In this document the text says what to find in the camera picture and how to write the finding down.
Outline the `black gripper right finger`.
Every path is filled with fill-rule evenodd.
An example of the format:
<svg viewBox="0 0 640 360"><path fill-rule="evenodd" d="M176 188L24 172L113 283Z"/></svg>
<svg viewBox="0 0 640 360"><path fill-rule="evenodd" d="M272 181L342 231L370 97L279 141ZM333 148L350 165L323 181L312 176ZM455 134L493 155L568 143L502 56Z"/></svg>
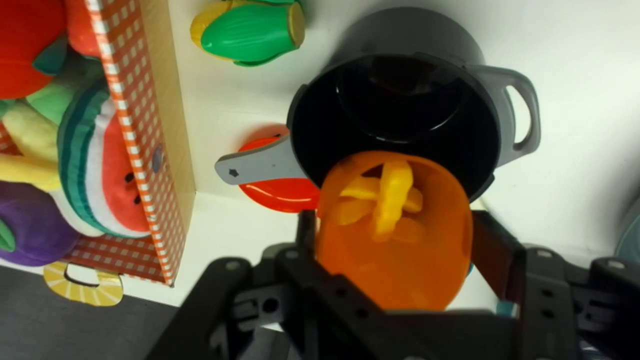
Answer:
<svg viewBox="0 0 640 360"><path fill-rule="evenodd" d="M640 360L640 267L606 255L586 267L525 246L490 212L474 209L472 264L517 305L517 360L582 360L582 341L612 360Z"/></svg>

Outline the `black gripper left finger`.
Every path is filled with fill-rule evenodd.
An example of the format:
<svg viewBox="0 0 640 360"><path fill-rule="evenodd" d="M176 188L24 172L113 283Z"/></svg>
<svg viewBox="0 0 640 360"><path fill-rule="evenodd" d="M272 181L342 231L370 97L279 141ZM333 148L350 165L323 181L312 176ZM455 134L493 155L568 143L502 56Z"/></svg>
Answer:
<svg viewBox="0 0 640 360"><path fill-rule="evenodd" d="M147 360L401 360L396 325L314 258L316 217L258 264L219 258L198 278Z"/></svg>

